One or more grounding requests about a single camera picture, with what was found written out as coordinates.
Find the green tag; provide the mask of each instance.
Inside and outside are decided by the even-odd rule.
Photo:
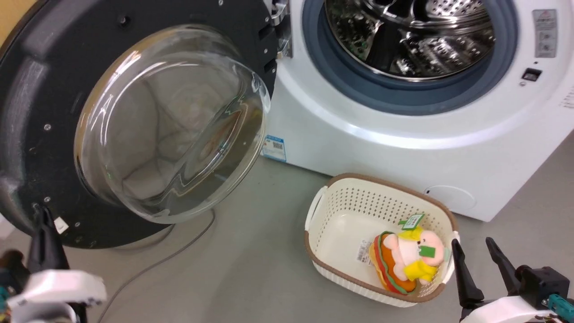
[[[435,257],[435,249],[433,247],[427,247],[426,245],[422,245],[419,248],[420,248],[420,251],[418,252],[418,254],[421,257],[428,257],[428,258],[434,258]]]
[[[406,219],[406,221],[399,221],[398,224],[402,225],[402,229],[404,231],[414,230],[417,227],[417,225],[421,222],[424,216],[425,216],[424,214],[414,214],[410,216],[408,219]]]

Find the gray floor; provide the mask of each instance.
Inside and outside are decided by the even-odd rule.
[[[454,280],[434,301],[397,309],[347,291],[315,271],[303,247],[303,222],[326,181],[260,158],[216,208],[213,228],[189,250],[130,285],[104,322],[458,322]],[[458,218],[467,264],[487,298],[505,293],[484,244],[487,236],[516,266],[552,266],[574,279],[573,190],[570,136],[492,222]],[[204,215],[177,225],[160,245],[143,251],[67,253],[73,268],[102,276],[112,294],[144,266],[179,249],[209,220]],[[27,245],[27,237],[14,233],[0,251],[27,250]],[[102,309],[90,310],[91,322]]]

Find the hamburger plush toy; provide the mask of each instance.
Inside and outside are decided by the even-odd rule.
[[[443,242],[434,232],[418,226],[423,216],[416,214],[402,222],[399,234],[383,232],[369,248],[371,262],[389,291],[408,295],[417,287],[417,280],[421,285],[430,284],[444,261]]]

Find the blue and white sticker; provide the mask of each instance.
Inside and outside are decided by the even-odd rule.
[[[265,137],[265,141],[263,142],[262,152],[265,157],[279,160],[280,162],[287,161],[287,155],[285,154],[285,142],[281,138],[267,135],[267,137]]]

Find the qr code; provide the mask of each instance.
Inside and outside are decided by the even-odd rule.
[[[371,242],[363,240],[359,246],[359,251],[357,252],[356,259],[363,264],[371,265],[371,257],[369,257],[369,248],[371,247]]]

